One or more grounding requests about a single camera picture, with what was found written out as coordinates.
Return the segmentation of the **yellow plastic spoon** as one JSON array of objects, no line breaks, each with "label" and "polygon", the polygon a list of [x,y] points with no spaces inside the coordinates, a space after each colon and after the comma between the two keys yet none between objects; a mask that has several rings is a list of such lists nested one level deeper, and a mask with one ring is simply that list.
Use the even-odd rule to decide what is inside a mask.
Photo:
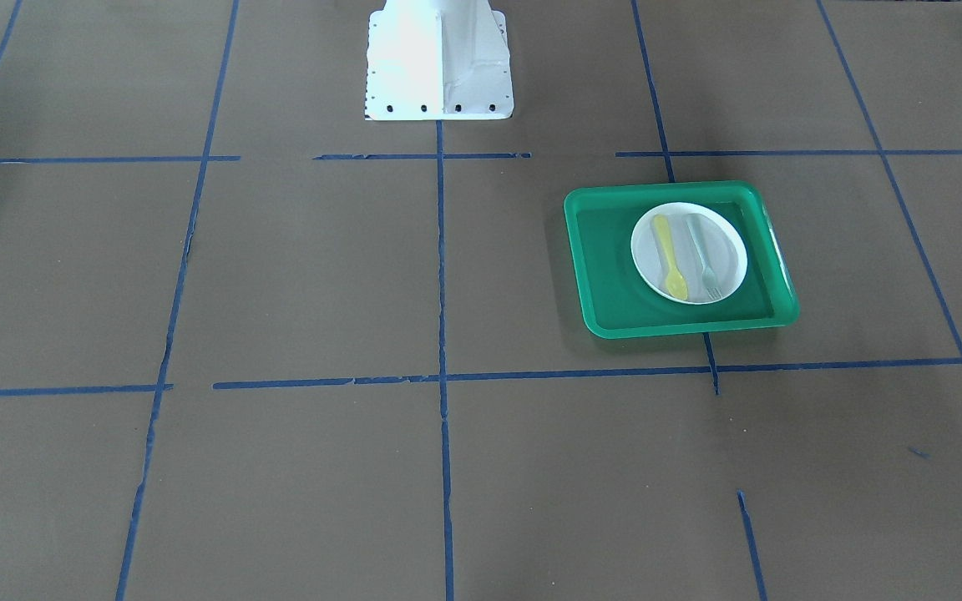
[{"label": "yellow plastic spoon", "polygon": [[669,224],[668,218],[664,215],[654,217],[652,220],[652,229],[667,267],[664,279],[666,292],[673,300],[687,303],[688,300],[690,300],[690,289],[688,289],[685,277],[678,266],[671,224]]}]

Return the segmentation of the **white round plate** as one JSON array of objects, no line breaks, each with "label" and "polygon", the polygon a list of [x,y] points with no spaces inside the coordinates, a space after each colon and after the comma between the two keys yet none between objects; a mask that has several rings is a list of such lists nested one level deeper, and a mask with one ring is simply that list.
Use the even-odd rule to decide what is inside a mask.
[{"label": "white round plate", "polygon": [[[733,228],[725,217],[706,206],[687,202],[664,203],[645,212],[631,230],[631,261],[645,284],[673,303],[689,306],[718,303],[709,300],[700,284],[700,264],[691,243],[690,232],[685,225],[685,217],[690,214],[700,215],[707,254],[722,292],[719,301],[724,301],[741,288],[747,273],[748,255],[744,240],[737,229]],[[666,292],[664,279],[667,267],[652,229],[652,220],[657,215],[664,215],[671,224],[678,266],[690,289],[690,300],[687,303],[673,300]]]}]

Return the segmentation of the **green plastic tray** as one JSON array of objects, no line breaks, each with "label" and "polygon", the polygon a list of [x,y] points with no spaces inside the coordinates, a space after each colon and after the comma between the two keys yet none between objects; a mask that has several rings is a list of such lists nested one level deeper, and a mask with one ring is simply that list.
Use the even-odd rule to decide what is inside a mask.
[{"label": "green plastic tray", "polygon": [[[664,203],[715,210],[740,233],[747,273],[718,303],[689,306],[658,295],[631,261],[630,235],[645,212]],[[578,188],[565,199],[574,275],[585,326],[611,340],[695,332],[758,330],[792,324],[799,300],[772,222],[756,188],[741,181]]]}]

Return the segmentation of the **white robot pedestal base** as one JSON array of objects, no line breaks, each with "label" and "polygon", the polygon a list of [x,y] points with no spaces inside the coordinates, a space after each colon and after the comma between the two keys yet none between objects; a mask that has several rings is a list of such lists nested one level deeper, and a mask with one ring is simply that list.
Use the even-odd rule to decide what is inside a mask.
[{"label": "white robot pedestal base", "polygon": [[367,22],[364,118],[508,119],[507,19],[489,1],[387,1]]}]

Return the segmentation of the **pale green plastic fork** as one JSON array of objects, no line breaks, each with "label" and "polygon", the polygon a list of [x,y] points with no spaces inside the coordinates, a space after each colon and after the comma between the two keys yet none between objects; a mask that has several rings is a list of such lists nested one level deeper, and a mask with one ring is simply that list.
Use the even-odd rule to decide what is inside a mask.
[{"label": "pale green plastic fork", "polygon": [[720,301],[722,290],[719,288],[717,276],[711,267],[711,260],[706,250],[706,240],[703,235],[699,214],[690,214],[685,217],[685,225],[690,232],[691,243],[695,248],[697,259],[700,264],[700,284],[705,290],[710,301]]}]

